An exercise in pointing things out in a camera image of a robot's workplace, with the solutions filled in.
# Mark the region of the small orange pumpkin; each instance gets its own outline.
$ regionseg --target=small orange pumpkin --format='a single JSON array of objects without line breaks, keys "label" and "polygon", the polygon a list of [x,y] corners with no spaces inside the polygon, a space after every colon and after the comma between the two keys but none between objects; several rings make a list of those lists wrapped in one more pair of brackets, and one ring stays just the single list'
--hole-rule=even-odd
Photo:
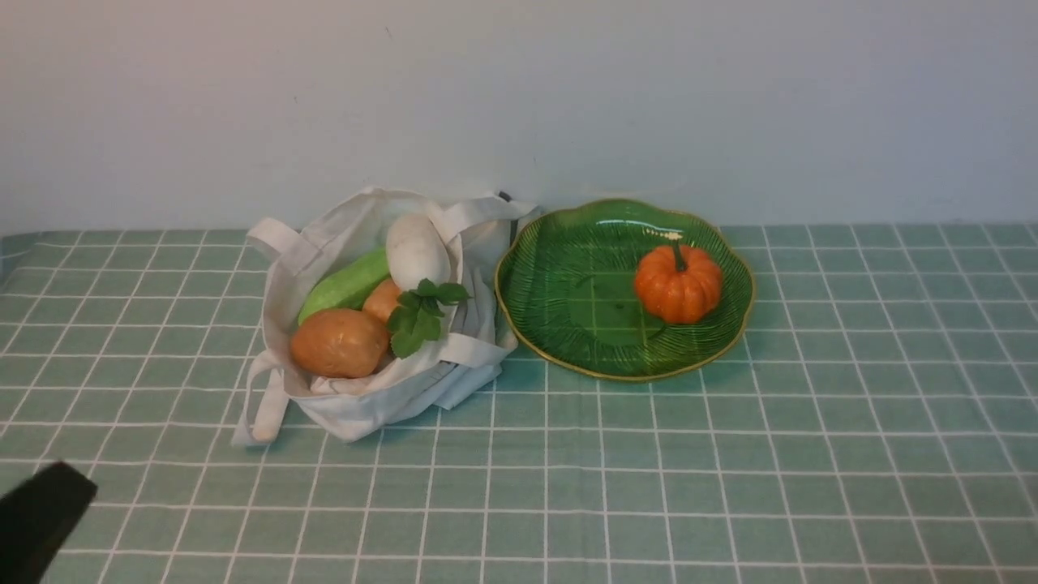
[{"label": "small orange pumpkin", "polygon": [[634,294],[649,314],[670,325],[692,325],[717,308],[722,279],[709,253],[675,239],[641,257]]}]

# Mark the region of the white radish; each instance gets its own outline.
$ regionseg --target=white radish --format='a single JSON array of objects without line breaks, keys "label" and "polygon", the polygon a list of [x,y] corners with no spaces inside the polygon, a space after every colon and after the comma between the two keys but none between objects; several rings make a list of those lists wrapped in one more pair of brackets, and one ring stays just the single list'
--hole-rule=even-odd
[{"label": "white radish", "polygon": [[386,233],[389,275],[407,291],[429,278],[437,285],[450,279],[450,257],[429,217],[411,213],[399,217]]}]

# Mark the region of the black object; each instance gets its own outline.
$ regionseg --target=black object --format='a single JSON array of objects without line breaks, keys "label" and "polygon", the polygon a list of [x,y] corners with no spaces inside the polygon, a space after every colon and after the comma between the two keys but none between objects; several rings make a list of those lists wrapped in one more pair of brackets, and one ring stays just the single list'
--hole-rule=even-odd
[{"label": "black object", "polygon": [[0,499],[0,584],[37,584],[98,485],[58,462]]},{"label": "black object", "polygon": [[[512,195],[504,192],[503,190],[497,191],[497,196],[503,198],[504,200],[512,202]],[[519,221],[511,221],[509,223],[509,244],[511,245],[513,241],[516,240],[517,231],[519,230]]]}]

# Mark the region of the potato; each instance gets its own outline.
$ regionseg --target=potato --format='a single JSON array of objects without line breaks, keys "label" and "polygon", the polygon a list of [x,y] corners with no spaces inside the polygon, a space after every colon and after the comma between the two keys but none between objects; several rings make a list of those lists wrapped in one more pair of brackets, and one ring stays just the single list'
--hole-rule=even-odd
[{"label": "potato", "polygon": [[322,378],[355,380],[375,372],[389,350],[389,332],[377,318],[351,309],[315,313],[292,337],[296,365]]}]

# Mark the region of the white cloth bag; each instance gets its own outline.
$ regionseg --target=white cloth bag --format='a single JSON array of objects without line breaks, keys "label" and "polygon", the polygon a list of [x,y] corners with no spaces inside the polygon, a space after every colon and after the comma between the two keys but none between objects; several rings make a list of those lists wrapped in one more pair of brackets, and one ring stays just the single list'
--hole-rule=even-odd
[{"label": "white cloth bag", "polygon": [[[385,424],[413,418],[436,405],[449,410],[501,371],[517,342],[497,330],[497,303],[489,281],[511,243],[512,221],[521,227],[540,214],[530,203],[487,195],[441,207],[420,194],[368,188],[297,232],[276,219],[263,219],[247,239],[271,259],[263,303],[266,351],[249,368],[245,404],[231,443],[270,444],[289,401],[336,438],[353,442]],[[361,380],[312,378],[293,363],[289,342],[310,289],[326,274],[385,244],[386,230],[406,213],[425,213],[450,257],[450,281],[469,301],[443,307],[443,333],[407,359],[395,359]],[[252,386],[270,372],[254,418]]]}]

